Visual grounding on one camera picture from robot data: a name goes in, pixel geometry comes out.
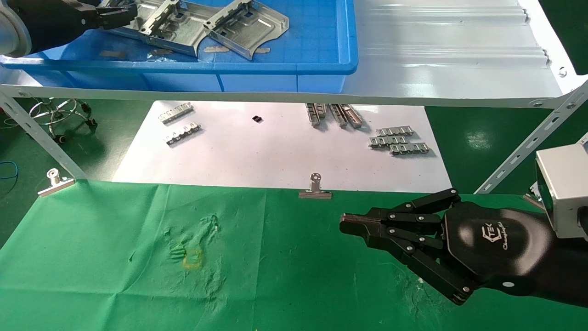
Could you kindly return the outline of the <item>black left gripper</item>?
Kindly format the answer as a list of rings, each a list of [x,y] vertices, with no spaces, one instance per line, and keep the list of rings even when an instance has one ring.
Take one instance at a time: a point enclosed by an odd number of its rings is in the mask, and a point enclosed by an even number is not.
[[[133,0],[18,2],[18,16],[31,38],[31,52],[63,46],[90,29],[124,27],[134,21],[137,15],[138,7]]]

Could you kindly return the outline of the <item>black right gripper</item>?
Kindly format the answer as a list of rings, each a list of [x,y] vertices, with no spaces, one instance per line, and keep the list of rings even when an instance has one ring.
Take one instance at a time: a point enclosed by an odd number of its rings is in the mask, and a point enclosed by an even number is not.
[[[340,231],[389,253],[456,305],[478,287],[537,296],[538,269],[556,238],[547,216],[460,201],[450,188],[363,215],[346,212]],[[447,242],[440,233],[444,211]],[[451,264],[449,253],[470,277]]]

